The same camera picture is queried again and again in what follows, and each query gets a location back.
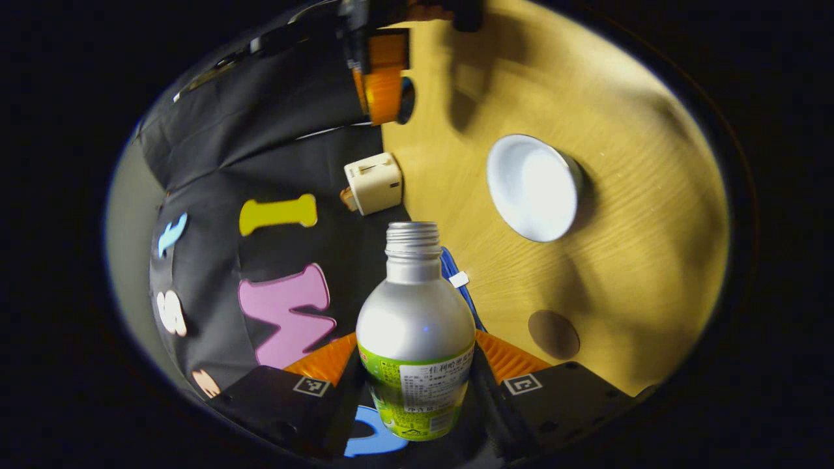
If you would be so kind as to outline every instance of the aluminum bottle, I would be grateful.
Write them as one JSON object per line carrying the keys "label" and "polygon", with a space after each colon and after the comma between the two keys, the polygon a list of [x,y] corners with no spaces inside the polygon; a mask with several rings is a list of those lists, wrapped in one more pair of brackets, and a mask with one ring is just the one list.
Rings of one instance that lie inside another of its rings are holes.
{"label": "aluminum bottle", "polygon": [[387,277],[356,324],[359,356],[385,426],[406,440],[433,440],[457,422],[475,322],[440,275],[437,224],[391,223],[385,253]]}

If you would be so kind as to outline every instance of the blue foam piece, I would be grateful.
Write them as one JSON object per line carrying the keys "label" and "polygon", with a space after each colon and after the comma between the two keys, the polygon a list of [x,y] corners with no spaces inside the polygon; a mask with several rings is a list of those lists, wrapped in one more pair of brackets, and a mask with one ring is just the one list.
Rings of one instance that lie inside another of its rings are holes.
{"label": "blue foam piece", "polygon": [[157,253],[160,259],[162,259],[165,250],[173,246],[174,243],[179,240],[179,237],[183,234],[183,230],[185,229],[186,221],[188,221],[188,214],[181,214],[177,224],[172,227],[173,222],[168,222],[168,225],[165,226],[165,231],[163,231],[163,233],[159,236],[159,241],[157,243]]}
{"label": "blue foam piece", "polygon": [[[458,270],[458,266],[455,264],[455,260],[452,259],[452,254],[449,250],[444,247],[441,247],[441,249],[443,250],[443,254],[440,255],[440,271],[443,274],[443,278],[448,280],[449,277],[460,271]],[[466,289],[466,285],[458,288],[458,291],[464,297],[466,304],[469,305],[469,308],[472,311],[472,317],[475,318],[475,328],[486,332],[486,328],[484,328],[483,323],[480,322],[478,312],[475,310],[475,303],[472,302],[472,297]]]}
{"label": "blue foam piece", "polygon": [[348,445],[344,448],[344,455],[347,457],[398,451],[409,444],[406,440],[398,438],[385,428],[376,409],[358,406],[356,408],[356,420],[370,425],[375,434],[365,438],[349,439]]}

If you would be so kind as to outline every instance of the table surface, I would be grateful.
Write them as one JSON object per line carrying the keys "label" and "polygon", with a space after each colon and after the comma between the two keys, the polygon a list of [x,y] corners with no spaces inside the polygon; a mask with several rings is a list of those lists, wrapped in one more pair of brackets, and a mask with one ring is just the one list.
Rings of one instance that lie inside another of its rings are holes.
{"label": "table surface", "polygon": [[[487,3],[474,34],[398,25],[411,28],[416,105],[382,131],[405,207],[438,223],[489,333],[559,364],[556,332],[533,316],[553,310],[579,335],[573,360],[636,395],[686,357],[721,290],[720,171],[683,105],[627,53],[533,3]],[[561,239],[522,238],[492,204],[486,156],[507,134],[541,139],[586,172]]]}

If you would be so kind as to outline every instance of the green label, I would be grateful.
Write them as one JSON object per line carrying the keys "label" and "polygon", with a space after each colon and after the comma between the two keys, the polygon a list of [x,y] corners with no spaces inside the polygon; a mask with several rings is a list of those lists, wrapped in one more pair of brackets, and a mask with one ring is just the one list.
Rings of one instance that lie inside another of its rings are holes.
{"label": "green label", "polygon": [[466,392],[474,341],[459,354],[438,361],[391,360],[358,345],[371,375],[371,396],[379,417],[392,433],[405,440],[428,441],[451,430]]}

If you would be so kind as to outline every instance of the bottle neck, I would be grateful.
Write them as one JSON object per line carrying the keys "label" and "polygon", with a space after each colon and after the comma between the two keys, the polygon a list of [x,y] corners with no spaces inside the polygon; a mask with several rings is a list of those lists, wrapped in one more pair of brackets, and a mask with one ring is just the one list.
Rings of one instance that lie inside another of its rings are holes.
{"label": "bottle neck", "polygon": [[440,258],[430,260],[389,257],[385,263],[386,280],[395,284],[416,284],[440,280]]}
{"label": "bottle neck", "polygon": [[388,225],[387,280],[398,284],[414,284],[439,280],[440,237],[432,222],[394,222]]}

